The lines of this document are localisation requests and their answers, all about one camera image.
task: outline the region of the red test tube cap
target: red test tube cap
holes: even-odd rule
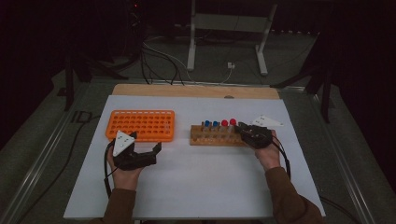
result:
[[[230,119],[230,125],[236,125],[236,119]]]
[[[226,119],[222,120],[221,126],[228,126],[228,121]]]

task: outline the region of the white metal frame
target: white metal frame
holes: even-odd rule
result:
[[[276,4],[272,5],[268,17],[248,17],[248,16],[230,16],[196,13],[195,0],[191,0],[191,37],[189,58],[187,60],[187,69],[194,70],[195,64],[195,29],[212,29],[228,31],[244,31],[262,33],[262,42],[256,45],[257,61],[259,63],[260,74],[268,75],[267,66],[262,54],[265,42],[271,29],[272,21],[276,12]]]

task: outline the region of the sleeve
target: sleeve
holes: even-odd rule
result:
[[[105,216],[91,220],[90,224],[130,224],[134,210],[136,191],[128,189],[113,189],[108,200]]]
[[[276,167],[265,173],[273,201],[273,215],[279,224],[324,223],[319,209],[299,195],[285,169]]]

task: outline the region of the white paper sheet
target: white paper sheet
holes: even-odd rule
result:
[[[146,167],[139,177],[135,218],[271,217],[272,203],[264,171],[252,149],[189,144],[191,125],[201,124],[203,120],[234,118],[250,123],[262,114],[283,124],[273,129],[290,160],[292,183],[325,216],[282,100],[111,95],[66,207],[65,218],[102,217],[105,212],[103,159],[108,144],[105,131],[110,113],[116,109],[171,109],[176,113],[174,141],[163,143],[157,164]],[[135,148],[148,150],[154,146],[155,143],[136,143]]]

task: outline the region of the hand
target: hand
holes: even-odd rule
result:
[[[275,130],[271,132],[272,135],[276,137]],[[274,142],[279,145],[279,142],[275,138]],[[265,148],[255,149],[254,151],[264,171],[280,166],[279,149],[274,144],[270,144]]]
[[[107,152],[107,162],[110,164],[111,170],[116,169],[113,161],[113,147],[109,149]],[[113,181],[115,189],[129,189],[136,190],[137,187],[137,179],[140,176],[140,172],[142,172],[143,168],[137,168],[132,171],[123,171],[121,169],[117,169],[113,173]]]

